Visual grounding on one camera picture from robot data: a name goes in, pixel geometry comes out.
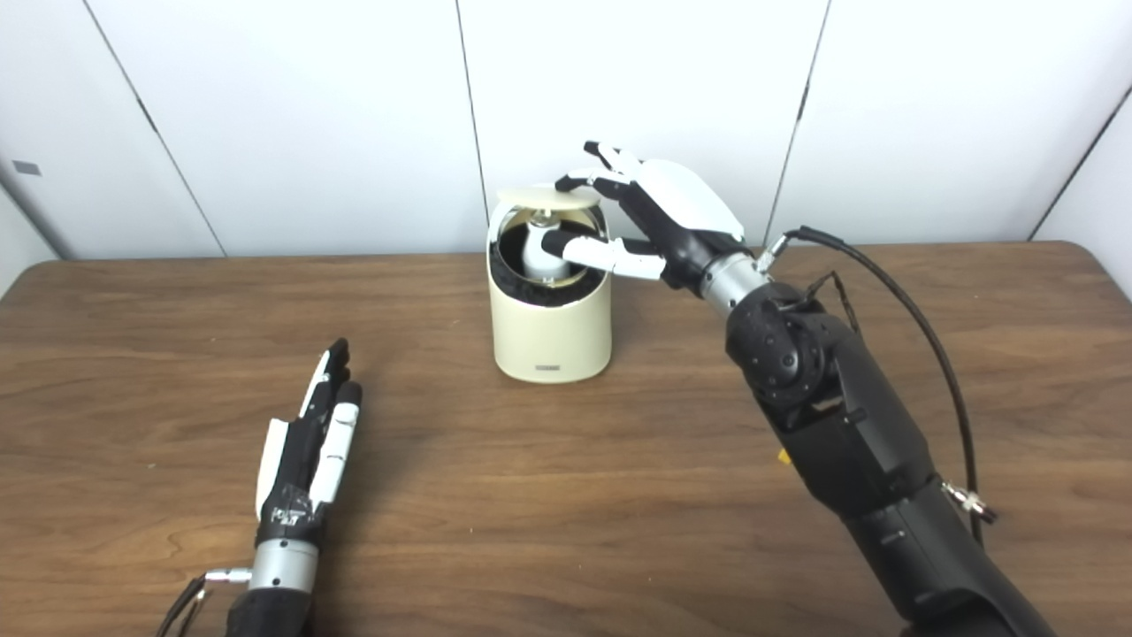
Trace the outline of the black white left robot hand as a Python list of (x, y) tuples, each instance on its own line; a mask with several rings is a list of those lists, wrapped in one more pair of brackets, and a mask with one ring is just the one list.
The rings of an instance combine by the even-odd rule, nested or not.
[(350, 342), (338, 338), (319, 358), (298, 415), (268, 423), (257, 473), (256, 545), (321, 544), (361, 404), (363, 388), (351, 379)]

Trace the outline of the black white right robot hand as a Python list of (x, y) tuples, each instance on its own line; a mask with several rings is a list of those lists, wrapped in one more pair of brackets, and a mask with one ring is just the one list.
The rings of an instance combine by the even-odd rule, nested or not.
[(619, 277), (662, 279), (693, 295), (702, 295), (711, 265), (734, 253), (749, 253), (741, 223), (691, 169), (668, 160), (638, 160), (609, 143), (589, 141), (584, 150), (602, 166), (571, 171), (554, 189), (558, 193), (593, 189), (617, 203), (644, 239), (551, 230), (540, 242), (546, 253)]

